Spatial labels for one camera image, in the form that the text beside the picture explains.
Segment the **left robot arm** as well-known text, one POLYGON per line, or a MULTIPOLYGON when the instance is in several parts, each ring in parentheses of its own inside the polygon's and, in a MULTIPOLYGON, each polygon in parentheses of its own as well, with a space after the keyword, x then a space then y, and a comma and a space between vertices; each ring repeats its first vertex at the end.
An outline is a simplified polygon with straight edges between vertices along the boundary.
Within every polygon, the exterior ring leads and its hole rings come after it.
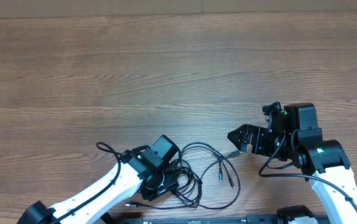
POLYGON ((152 146, 140 146, 121 154, 109 145, 96 147, 114 154, 117 163, 85 190, 47 208, 41 201, 25 210, 19 223, 94 223, 108 210, 140 192, 152 201, 179 186, 170 160, 178 146, 162 135, 152 146))

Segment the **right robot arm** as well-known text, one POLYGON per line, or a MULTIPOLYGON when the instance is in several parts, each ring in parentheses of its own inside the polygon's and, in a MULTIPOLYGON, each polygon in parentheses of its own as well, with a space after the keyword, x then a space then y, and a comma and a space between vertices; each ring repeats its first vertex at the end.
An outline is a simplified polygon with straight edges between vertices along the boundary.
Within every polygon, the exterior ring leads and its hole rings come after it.
POLYGON ((357 223, 357 186, 351 162, 336 140, 323 140, 312 103, 282 106, 274 102, 262 107, 266 128, 243 124, 227 138, 241 151, 251 146, 253 154, 278 159, 301 170, 274 173, 273 177, 299 177, 308 182, 320 199, 329 223, 357 223))

